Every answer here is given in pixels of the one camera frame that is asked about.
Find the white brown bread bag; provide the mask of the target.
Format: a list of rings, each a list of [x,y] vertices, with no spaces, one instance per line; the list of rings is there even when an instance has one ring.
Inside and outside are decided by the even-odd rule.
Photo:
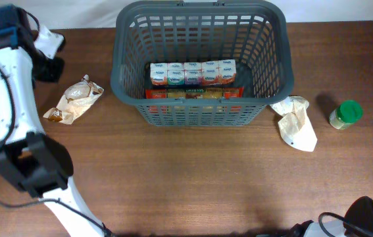
[[[82,116],[103,94],[104,89],[89,79],[87,74],[67,88],[58,104],[48,110],[43,118],[63,124],[72,124]]]

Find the orange biscuit packet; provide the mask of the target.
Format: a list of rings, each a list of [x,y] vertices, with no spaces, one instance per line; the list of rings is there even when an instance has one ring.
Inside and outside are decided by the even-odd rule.
[[[244,88],[146,90],[147,99],[229,99],[242,97]]]

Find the white tissue multipack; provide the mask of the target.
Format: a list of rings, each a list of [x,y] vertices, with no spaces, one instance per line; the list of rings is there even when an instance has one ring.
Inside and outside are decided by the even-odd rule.
[[[230,84],[236,79],[236,61],[186,63],[151,63],[150,78],[155,86],[199,85],[212,86]]]

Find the green lid jar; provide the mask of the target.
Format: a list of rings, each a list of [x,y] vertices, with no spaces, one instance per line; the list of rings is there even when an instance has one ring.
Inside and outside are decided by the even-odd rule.
[[[347,100],[331,112],[329,123],[335,129],[345,130],[358,122],[362,116],[363,109],[361,105],[354,100]]]

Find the grey plastic basket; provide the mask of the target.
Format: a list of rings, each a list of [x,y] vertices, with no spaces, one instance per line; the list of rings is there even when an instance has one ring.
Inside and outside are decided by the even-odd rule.
[[[137,1],[116,19],[111,88],[155,126],[242,126],[294,86],[283,12],[268,1]],[[151,63],[233,59],[231,99],[149,99]]]

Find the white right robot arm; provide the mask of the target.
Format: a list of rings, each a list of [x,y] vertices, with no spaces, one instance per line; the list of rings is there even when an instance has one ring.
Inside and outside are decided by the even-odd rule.
[[[373,199],[362,196],[344,216],[323,212],[318,220],[296,224],[286,232],[293,237],[373,237]]]

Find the beige paper bag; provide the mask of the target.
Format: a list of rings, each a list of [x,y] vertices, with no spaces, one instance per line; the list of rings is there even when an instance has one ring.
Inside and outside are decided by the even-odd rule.
[[[307,115],[309,105],[301,96],[289,96],[270,106],[282,117],[278,128],[283,141],[300,151],[313,152],[318,139]]]

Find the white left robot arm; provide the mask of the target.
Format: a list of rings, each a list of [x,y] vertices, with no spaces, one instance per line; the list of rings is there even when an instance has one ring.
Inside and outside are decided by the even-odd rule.
[[[34,97],[37,81],[57,82],[65,38],[21,7],[0,7],[0,175],[46,205],[71,236],[111,236],[88,208],[73,179],[68,150],[43,129]]]

